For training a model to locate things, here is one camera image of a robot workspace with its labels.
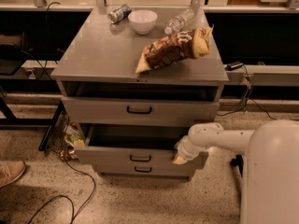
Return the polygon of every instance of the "floor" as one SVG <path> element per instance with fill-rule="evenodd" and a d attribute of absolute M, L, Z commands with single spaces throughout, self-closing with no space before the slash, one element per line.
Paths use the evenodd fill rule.
<path fill-rule="evenodd" d="M 51 117 L 55 102 L 33 103 L 32 97 L 8 96 L 9 106 L 19 118 Z M 237 108 L 238 101 L 221 101 L 220 113 Z M 259 101 L 278 119 L 298 118 L 297 102 Z M 249 101 L 248 112 L 217 117 L 225 129 L 256 129 L 270 120 Z M 49 146 L 56 149 L 62 142 L 64 116 L 60 118 Z M 9 186 L 0 188 L 0 219 L 6 223 L 71 223 L 75 213 L 93 191 L 89 176 L 71 169 L 55 152 L 38 151 L 45 128 L 0 130 L 0 165 L 23 160 L 25 174 Z M 89 174 L 95 181 L 95 193 L 78 213 L 73 223 L 239 223 L 242 180 L 231 151 L 212 147 L 203 170 L 197 170 L 191 181 L 160 178 L 99 176 L 90 165 L 69 161 L 72 167 Z M 34 214 L 47 204 L 31 221 Z"/>

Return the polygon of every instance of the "drawer handle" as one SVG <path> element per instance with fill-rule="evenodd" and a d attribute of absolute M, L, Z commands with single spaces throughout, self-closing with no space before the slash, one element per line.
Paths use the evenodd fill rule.
<path fill-rule="evenodd" d="M 143 162 L 149 162 L 151 161 L 151 155 L 149 155 L 148 158 L 134 158 L 133 155 L 130 155 L 130 161 L 143 161 Z"/>
<path fill-rule="evenodd" d="M 130 106 L 127 106 L 127 112 L 129 114 L 148 115 L 151 113 L 151 111 L 152 111 L 151 107 L 149 108 L 149 111 L 132 111 L 132 110 L 130 110 Z"/>
<path fill-rule="evenodd" d="M 139 173 L 150 173 L 151 172 L 151 168 L 148 168 L 148 170 L 142 168 L 142 169 L 138 169 L 137 167 L 135 167 L 135 171 L 139 172 Z"/>

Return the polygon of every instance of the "brown chip bag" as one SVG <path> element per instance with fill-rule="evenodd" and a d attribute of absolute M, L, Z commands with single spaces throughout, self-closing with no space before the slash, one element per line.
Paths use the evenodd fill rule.
<path fill-rule="evenodd" d="M 144 47 L 135 72 L 138 74 L 171 65 L 187 58 L 208 55 L 212 28 L 197 28 L 163 37 Z"/>

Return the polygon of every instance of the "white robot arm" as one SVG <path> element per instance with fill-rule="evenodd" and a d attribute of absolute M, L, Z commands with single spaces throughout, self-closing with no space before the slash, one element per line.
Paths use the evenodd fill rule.
<path fill-rule="evenodd" d="M 196 124 L 176 145 L 174 163 L 222 147 L 243 154 L 241 224 L 299 223 L 299 123 L 276 120 L 256 131 Z"/>

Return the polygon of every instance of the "can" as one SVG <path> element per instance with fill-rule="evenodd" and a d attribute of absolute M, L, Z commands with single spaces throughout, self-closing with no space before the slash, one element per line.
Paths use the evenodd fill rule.
<path fill-rule="evenodd" d="M 111 23 L 117 23 L 124 18 L 128 17 L 128 15 L 131 13 L 131 8 L 124 4 L 120 8 L 111 11 L 108 13 L 108 19 L 111 21 Z"/>

